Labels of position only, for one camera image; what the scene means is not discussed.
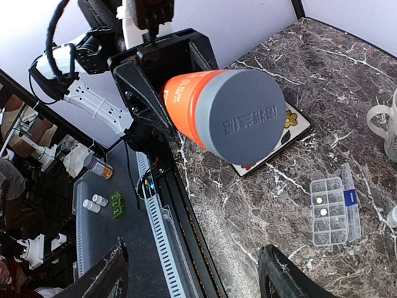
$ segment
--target yellow flower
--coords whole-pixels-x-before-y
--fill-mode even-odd
[[[289,126],[296,126],[298,124],[297,121],[298,115],[296,113],[291,113],[290,110],[287,111],[287,119],[285,119],[284,128],[287,129]]]

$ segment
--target pill bottle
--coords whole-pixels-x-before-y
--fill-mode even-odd
[[[98,213],[100,211],[100,205],[98,205],[90,200],[84,200],[83,207],[90,210],[93,213]]]
[[[102,207],[106,207],[108,200],[98,194],[94,194],[92,196],[92,201],[98,205],[101,205]]]
[[[92,155],[86,157],[83,165],[85,168],[104,179],[109,179],[113,175],[113,168],[111,166]]]

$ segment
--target white wall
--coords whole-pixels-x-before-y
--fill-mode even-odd
[[[28,90],[27,69],[44,50],[48,23],[58,2],[1,1],[0,68]],[[295,19],[290,0],[176,0],[172,28],[177,31],[191,27],[207,35],[219,66],[225,67]],[[55,42],[67,42],[87,30],[89,26],[77,0],[72,0],[58,24]],[[109,73],[84,79],[108,100],[123,105]],[[49,100],[35,90],[43,100]],[[77,107],[65,102],[50,107],[106,146],[117,139],[103,123]]]
[[[302,3],[306,16],[397,56],[396,0],[302,0]]]

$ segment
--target blue label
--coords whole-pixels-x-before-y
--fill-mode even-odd
[[[355,195],[355,190],[351,189],[350,191],[344,191],[345,195],[345,205],[346,207],[357,205],[357,196]]]

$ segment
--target clear plastic box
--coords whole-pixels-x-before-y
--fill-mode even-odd
[[[347,223],[349,227],[348,238],[349,242],[353,242],[354,240],[360,239],[361,237],[361,223],[359,203],[355,193],[352,171],[350,170],[350,165],[348,163],[344,163],[342,165],[341,176],[345,195]]]
[[[347,216],[342,180],[339,177],[310,183],[313,244],[331,246],[347,241]]]

